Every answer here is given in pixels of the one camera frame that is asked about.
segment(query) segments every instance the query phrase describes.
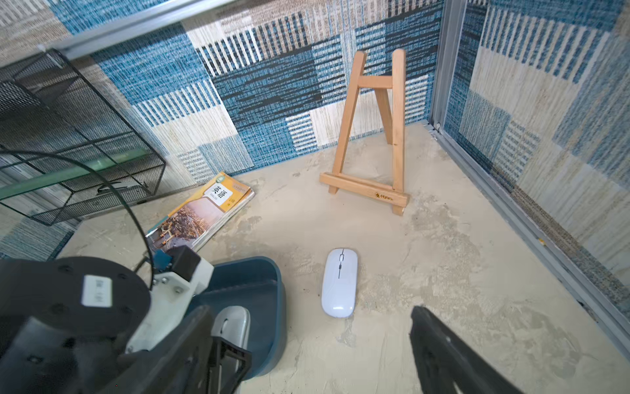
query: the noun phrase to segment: wire mesh shelf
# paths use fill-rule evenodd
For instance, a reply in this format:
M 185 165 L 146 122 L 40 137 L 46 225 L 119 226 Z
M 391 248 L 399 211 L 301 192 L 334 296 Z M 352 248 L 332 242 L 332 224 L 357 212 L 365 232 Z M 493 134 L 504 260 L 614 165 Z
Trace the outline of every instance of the wire mesh shelf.
M 120 204 L 102 180 L 72 163 L 7 150 L 80 161 L 127 202 L 154 195 L 166 165 L 54 50 L 0 69 L 0 204 L 48 226 Z

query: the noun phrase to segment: wall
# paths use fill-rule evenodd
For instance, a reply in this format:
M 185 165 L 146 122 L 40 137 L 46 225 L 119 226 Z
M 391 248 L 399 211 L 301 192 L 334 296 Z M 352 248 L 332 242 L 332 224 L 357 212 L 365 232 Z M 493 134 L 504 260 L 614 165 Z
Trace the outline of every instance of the wall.
M 630 5 L 468 1 L 445 130 L 630 318 Z
M 0 0 L 0 57 L 161 1 Z M 166 158 L 167 192 L 336 144 L 357 50 L 381 75 L 405 48 L 406 121 L 427 119 L 441 17 L 441 0 L 240 1 L 75 64 Z M 382 130 L 365 93 L 353 137 Z
M 76 223 L 44 226 L 5 207 L 0 214 L 0 259 L 53 260 L 76 229 Z

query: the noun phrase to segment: brand logo on easel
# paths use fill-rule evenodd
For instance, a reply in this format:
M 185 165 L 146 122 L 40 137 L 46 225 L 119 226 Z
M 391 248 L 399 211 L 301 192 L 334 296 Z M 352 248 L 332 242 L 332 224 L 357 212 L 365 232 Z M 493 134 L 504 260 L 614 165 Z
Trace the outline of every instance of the brand logo on easel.
M 391 197 L 388 197 L 388 196 L 386 196 L 386 195 L 382 195 L 382 194 L 378 194 L 378 193 L 376 193 L 376 197 L 377 197 L 377 198 L 380 198 L 380 199 L 386 199 L 386 200 L 392 200 L 392 201 L 394 200 L 394 199 L 393 199 L 393 198 L 391 198 Z

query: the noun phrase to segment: easel leg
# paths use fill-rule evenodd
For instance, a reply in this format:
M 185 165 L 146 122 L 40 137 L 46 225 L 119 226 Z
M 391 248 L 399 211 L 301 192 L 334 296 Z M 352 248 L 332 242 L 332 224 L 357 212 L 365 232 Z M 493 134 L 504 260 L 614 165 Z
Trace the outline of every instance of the easel leg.
M 392 113 L 389 109 L 389 97 L 387 89 L 374 89 L 376 95 L 376 104 L 379 105 L 379 112 L 383 120 L 383 130 L 385 130 L 385 139 L 389 145 L 392 144 Z
M 404 87 L 406 79 L 406 59 L 404 49 L 396 49 L 392 55 L 392 145 L 394 187 L 404 193 Z M 404 208 L 393 206 L 394 213 L 402 215 Z
M 348 95 L 346 103 L 343 107 L 343 116 L 341 117 L 341 129 L 339 131 L 339 142 L 337 144 L 337 154 L 335 155 L 335 163 L 333 164 L 333 174 L 339 175 L 343 169 L 343 161 L 346 158 L 346 150 L 348 149 L 348 141 L 350 140 L 350 129 L 352 129 L 352 120 L 354 119 L 355 109 L 358 100 L 358 78 L 363 74 L 365 67 L 365 52 L 358 51 L 355 54 L 352 63 L 352 73 L 350 74 L 350 83 L 348 84 Z M 337 193 L 338 187 L 329 186 L 328 192 Z

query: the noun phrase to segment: floor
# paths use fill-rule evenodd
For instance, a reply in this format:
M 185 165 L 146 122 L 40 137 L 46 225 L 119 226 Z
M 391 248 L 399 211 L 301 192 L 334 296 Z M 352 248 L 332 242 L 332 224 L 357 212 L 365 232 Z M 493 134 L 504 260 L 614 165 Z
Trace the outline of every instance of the floor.
M 282 271 L 288 341 L 268 375 L 242 393 L 419 393 L 410 313 L 425 304 L 527 393 L 622 393 L 630 364 L 420 125 L 407 128 L 403 217 L 318 182 L 335 149 L 238 176 L 257 196 L 200 251 L 212 263 L 264 255 Z M 345 172 L 391 182 L 383 134 L 350 143 Z M 134 208 L 153 226 L 189 192 Z M 359 255 L 348 319 L 321 309 L 330 250 Z M 82 223 L 63 255 L 129 266 L 144 247 L 124 211 Z

